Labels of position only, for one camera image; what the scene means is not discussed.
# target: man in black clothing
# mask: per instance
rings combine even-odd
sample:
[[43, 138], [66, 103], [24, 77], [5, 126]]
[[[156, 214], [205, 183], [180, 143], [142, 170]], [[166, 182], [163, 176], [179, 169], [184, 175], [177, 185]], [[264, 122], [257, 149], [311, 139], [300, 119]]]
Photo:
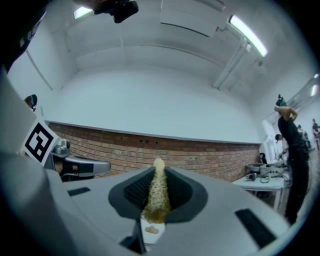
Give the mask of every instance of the man in black clothing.
[[306, 143], [294, 124], [298, 114], [288, 107], [279, 95], [274, 110], [279, 112], [278, 128], [289, 146], [288, 163], [292, 169], [292, 187], [290, 190], [285, 216], [293, 224], [301, 208], [308, 189], [309, 181], [309, 154]]

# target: person's arm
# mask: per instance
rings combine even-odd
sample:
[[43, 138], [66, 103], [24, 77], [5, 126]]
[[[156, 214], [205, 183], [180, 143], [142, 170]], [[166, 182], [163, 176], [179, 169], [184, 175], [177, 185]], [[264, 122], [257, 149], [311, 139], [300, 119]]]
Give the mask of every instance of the person's arm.
[[295, 121], [297, 119], [298, 113], [294, 111], [291, 107], [288, 106], [275, 106], [274, 110], [283, 114], [283, 119], [288, 121], [291, 114], [292, 120]]

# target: food item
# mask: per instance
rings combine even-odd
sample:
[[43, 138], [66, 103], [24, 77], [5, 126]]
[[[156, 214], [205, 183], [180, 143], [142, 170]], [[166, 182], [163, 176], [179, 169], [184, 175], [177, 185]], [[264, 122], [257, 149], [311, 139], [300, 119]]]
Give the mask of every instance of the food item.
[[149, 223], [164, 223], [165, 216], [170, 212], [167, 176], [165, 163], [161, 158], [154, 160], [154, 177], [149, 188], [148, 203], [142, 211], [142, 217]]

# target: sticker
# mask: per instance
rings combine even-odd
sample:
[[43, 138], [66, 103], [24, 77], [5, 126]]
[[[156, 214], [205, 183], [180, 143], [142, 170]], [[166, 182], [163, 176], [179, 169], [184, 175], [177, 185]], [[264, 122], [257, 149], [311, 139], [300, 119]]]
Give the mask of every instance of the sticker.
[[23, 149], [29, 157], [45, 166], [58, 136], [42, 121], [36, 120], [27, 134]]
[[148, 233], [151, 233], [151, 234], [158, 234], [159, 233], [159, 230], [156, 229], [154, 226], [147, 226], [144, 230]]

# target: white wall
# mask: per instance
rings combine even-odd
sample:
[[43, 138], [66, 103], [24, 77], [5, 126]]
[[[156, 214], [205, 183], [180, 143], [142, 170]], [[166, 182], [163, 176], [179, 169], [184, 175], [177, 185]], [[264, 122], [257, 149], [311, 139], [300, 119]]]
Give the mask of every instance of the white wall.
[[269, 121], [263, 120], [262, 126], [266, 134], [266, 137], [263, 141], [265, 147], [265, 158], [268, 163], [272, 163], [282, 152], [282, 147], [279, 147], [279, 143], [276, 143], [275, 141], [277, 131], [274, 129], [273, 125]]
[[38, 101], [35, 114], [42, 119], [42, 107], [45, 118], [48, 112], [51, 111], [52, 103], [57, 96], [57, 91], [52, 91], [46, 85], [31, 63], [27, 53], [22, 54], [14, 62], [8, 73], [8, 78], [12, 87], [22, 100], [29, 95], [36, 94]]
[[50, 32], [44, 16], [27, 51], [12, 65], [8, 78], [21, 99], [37, 95], [36, 115], [46, 118], [61, 88], [75, 74], [61, 32]]
[[220, 142], [260, 143], [246, 103], [172, 69], [84, 71], [61, 90], [50, 122]]
[[301, 125], [301, 128], [308, 134], [311, 148], [315, 148], [315, 140], [312, 133], [312, 119], [320, 124], [320, 97], [315, 99], [310, 105], [298, 111], [298, 117], [294, 121], [295, 125]]

